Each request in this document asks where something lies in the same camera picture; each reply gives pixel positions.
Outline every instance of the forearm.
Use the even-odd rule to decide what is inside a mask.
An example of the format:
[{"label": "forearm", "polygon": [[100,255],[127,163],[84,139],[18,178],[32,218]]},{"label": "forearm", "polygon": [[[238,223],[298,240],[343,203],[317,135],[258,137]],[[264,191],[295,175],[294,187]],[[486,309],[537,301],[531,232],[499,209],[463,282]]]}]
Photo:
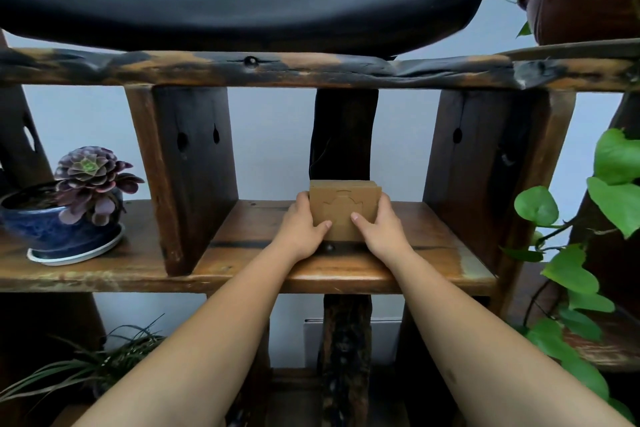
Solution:
[{"label": "forearm", "polygon": [[269,245],[76,426],[217,425],[251,367],[293,263],[285,248]]},{"label": "forearm", "polygon": [[406,253],[388,265],[432,358],[474,427],[629,425],[418,254]]}]

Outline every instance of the gray wall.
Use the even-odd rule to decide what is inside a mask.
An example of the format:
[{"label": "gray wall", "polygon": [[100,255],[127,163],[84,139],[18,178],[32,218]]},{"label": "gray wall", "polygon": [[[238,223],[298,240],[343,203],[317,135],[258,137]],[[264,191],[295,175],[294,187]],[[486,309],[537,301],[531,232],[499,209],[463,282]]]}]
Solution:
[{"label": "gray wall", "polygon": [[[459,34],[402,58],[489,54],[534,44],[516,39],[524,23],[517,6],[487,0],[470,26]],[[12,46],[51,46],[8,36]],[[124,91],[112,87],[25,88],[36,126],[52,164],[69,150],[100,145],[135,165],[144,174]],[[308,147],[313,125],[314,91],[308,89],[229,89],[232,131],[240,198],[292,199],[308,186]],[[392,199],[420,201],[426,175],[437,91],[381,91],[374,125],[371,178]],[[618,95],[579,97],[552,191],[563,216],[570,218],[591,174],[593,147],[614,110]],[[148,197],[143,186],[136,195]],[[204,301],[195,294],[95,294],[107,329],[120,324],[158,322],[170,333]],[[401,315],[400,296],[374,298],[374,317]],[[274,366],[302,366],[302,322],[322,316],[321,296],[282,295],[271,316]]]}]

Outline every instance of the cardboard box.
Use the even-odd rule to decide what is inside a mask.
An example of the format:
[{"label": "cardboard box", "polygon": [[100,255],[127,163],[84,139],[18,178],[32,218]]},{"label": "cardboard box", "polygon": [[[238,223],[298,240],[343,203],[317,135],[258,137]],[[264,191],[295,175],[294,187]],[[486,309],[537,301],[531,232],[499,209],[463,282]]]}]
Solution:
[{"label": "cardboard box", "polygon": [[324,237],[327,241],[363,242],[362,234],[351,221],[351,213],[355,211],[375,221],[381,193],[382,188],[373,181],[312,180],[309,202],[314,225],[325,220],[333,222]]}]

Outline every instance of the succulent plant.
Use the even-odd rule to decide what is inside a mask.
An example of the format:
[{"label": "succulent plant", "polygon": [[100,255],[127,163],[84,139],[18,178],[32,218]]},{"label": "succulent plant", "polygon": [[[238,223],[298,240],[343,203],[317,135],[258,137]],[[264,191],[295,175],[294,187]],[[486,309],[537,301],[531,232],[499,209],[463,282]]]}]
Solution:
[{"label": "succulent plant", "polygon": [[94,225],[106,225],[111,214],[122,209],[110,191],[117,187],[133,194],[144,182],[130,172],[122,172],[130,167],[104,147],[81,147],[60,159],[54,175],[58,181],[56,199],[66,206],[60,212],[60,221],[73,225],[86,214]]}]

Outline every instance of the blue ceramic pot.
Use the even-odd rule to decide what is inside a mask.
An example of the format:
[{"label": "blue ceramic pot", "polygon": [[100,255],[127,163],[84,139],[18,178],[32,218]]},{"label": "blue ceramic pot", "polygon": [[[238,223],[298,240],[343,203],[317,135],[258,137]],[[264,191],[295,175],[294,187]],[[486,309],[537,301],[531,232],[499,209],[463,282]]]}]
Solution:
[{"label": "blue ceramic pot", "polygon": [[58,218],[64,206],[36,209],[27,201],[52,201],[56,183],[45,183],[28,187],[5,197],[0,203],[0,221],[6,231],[26,241],[37,259],[64,259],[91,252],[106,245],[120,233],[120,209],[122,192],[115,188],[113,195],[120,202],[118,210],[103,227],[96,227],[83,217],[73,225],[65,225]]}]

